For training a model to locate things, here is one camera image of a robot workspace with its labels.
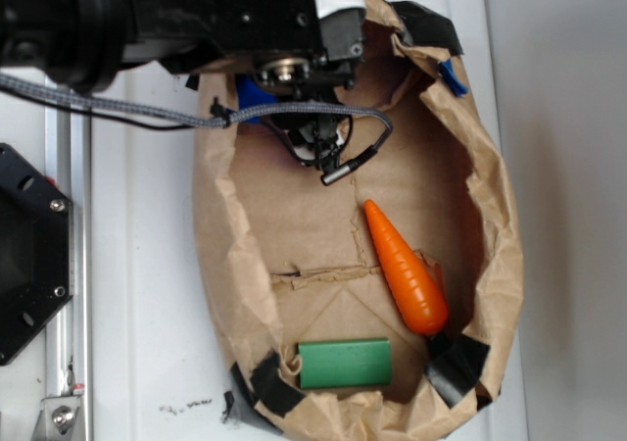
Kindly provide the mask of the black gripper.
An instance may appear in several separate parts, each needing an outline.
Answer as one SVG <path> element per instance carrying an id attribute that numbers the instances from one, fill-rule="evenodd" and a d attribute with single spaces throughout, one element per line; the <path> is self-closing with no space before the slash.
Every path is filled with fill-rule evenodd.
<path id="1" fill-rule="evenodd" d="M 364 52 L 363 0 L 205 0 L 211 73 L 282 102 L 334 104 Z"/>

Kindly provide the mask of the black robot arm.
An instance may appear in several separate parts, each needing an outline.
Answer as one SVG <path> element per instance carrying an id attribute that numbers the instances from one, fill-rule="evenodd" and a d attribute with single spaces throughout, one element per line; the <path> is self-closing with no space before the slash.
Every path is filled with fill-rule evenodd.
<path id="1" fill-rule="evenodd" d="M 335 103 L 364 52 L 363 0 L 1 0 L 1 64 L 81 93 L 151 62 L 246 77 L 278 101 Z"/>

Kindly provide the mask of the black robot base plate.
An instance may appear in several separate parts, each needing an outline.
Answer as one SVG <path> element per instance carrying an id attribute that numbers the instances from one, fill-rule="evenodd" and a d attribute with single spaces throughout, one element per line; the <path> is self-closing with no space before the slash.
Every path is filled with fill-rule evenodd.
<path id="1" fill-rule="evenodd" d="M 72 201 L 1 145 L 1 365 L 9 365 L 71 292 Z"/>

